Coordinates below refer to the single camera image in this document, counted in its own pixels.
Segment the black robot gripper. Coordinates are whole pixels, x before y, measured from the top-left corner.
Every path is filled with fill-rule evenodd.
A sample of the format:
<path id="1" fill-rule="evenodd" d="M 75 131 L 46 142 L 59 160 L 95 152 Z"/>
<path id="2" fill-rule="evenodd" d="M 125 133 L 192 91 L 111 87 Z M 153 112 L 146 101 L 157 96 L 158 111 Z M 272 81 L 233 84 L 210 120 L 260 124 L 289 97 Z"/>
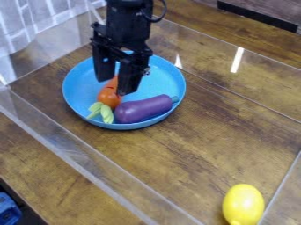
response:
<path id="1" fill-rule="evenodd" d="M 106 22 L 93 23 L 93 62 L 99 82 L 114 78 L 121 62 L 118 94 L 134 93 L 150 70 L 153 0 L 107 0 Z"/>

